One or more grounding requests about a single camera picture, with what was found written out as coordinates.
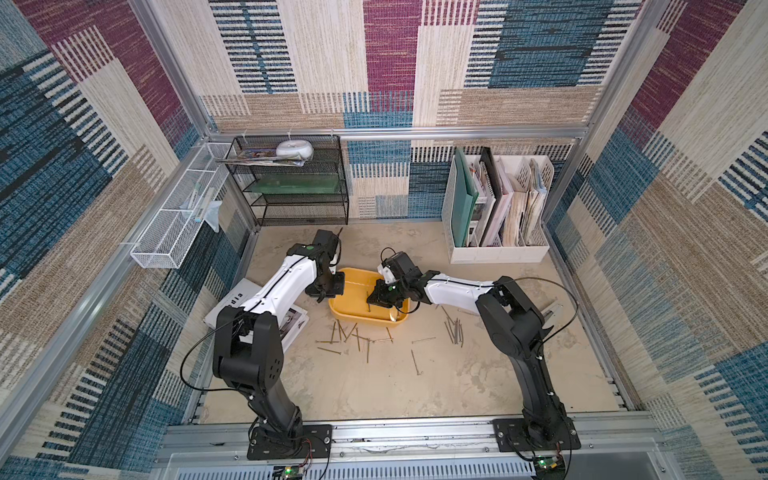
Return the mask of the yellow plastic storage box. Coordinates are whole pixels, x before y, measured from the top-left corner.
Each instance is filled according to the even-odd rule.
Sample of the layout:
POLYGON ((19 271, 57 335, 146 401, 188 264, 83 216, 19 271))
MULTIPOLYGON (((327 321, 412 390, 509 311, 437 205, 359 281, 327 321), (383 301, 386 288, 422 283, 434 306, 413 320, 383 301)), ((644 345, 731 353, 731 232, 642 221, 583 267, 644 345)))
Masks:
POLYGON ((352 267, 342 268, 345 285, 342 295, 329 300, 332 315, 341 321, 367 323, 379 327, 394 327, 405 322, 410 310, 410 301, 398 311, 395 307, 384 308, 367 302, 373 293, 376 281, 381 276, 375 271, 352 267))

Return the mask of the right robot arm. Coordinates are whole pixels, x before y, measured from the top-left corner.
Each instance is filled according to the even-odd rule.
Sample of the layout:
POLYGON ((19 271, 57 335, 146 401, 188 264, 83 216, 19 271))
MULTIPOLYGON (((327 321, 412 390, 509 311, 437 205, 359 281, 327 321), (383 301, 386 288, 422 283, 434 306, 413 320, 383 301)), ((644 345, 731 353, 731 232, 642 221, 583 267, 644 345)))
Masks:
POLYGON ((537 449, 566 443, 572 430, 564 405, 555 393, 543 355, 550 329, 541 311, 516 280, 457 279, 436 270, 423 272, 404 252, 384 259, 382 276, 367 302, 399 309, 407 299, 418 305, 449 305, 480 316, 492 344, 507 356, 523 398, 523 441, 537 449))

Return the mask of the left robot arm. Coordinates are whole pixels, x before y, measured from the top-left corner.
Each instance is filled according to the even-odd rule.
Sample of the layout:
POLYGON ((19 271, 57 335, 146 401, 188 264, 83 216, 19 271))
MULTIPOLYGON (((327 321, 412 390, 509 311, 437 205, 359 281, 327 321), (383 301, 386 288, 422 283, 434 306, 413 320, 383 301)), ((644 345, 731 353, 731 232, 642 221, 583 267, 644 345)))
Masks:
POLYGON ((343 293, 344 275, 336 271, 340 255, 338 235, 319 230, 312 242, 287 250, 280 268, 253 297, 217 315, 213 375, 240 393, 256 414, 252 442, 287 452, 306 443, 300 408, 280 380, 280 321, 302 293, 317 301, 343 293))

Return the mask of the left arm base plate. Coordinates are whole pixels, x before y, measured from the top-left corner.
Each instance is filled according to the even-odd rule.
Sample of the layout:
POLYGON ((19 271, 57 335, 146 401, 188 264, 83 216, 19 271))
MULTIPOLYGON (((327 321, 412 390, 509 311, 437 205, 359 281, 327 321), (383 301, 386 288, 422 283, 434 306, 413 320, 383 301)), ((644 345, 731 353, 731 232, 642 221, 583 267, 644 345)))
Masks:
POLYGON ((300 433, 281 433, 267 424, 259 424, 248 434, 246 457, 251 461, 326 459, 332 439, 331 424, 303 425, 300 433))

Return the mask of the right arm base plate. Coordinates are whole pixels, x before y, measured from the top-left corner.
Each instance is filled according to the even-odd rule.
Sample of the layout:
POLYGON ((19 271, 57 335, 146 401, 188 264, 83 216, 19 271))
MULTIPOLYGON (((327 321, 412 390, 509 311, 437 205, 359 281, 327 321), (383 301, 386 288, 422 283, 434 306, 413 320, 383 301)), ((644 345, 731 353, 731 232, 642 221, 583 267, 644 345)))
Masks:
POLYGON ((520 418, 496 418, 492 427, 500 452, 533 452, 579 450, 582 447, 573 422, 566 417, 557 418, 542 426, 520 418))

